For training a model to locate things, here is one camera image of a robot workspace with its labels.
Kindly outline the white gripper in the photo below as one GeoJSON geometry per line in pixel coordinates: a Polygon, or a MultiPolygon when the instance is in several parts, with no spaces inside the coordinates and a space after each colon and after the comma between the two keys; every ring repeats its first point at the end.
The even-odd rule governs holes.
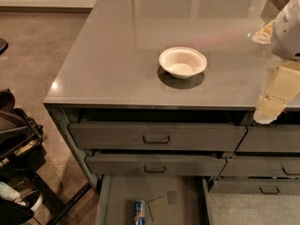
{"type": "MultiPolygon", "coordinates": [[[[271,42],[272,53],[285,60],[300,60],[300,0],[290,0],[274,21],[252,36],[259,44],[271,42]]],[[[288,61],[275,69],[271,82],[259,98],[254,121],[275,121],[300,92],[300,63],[288,61]]]]}

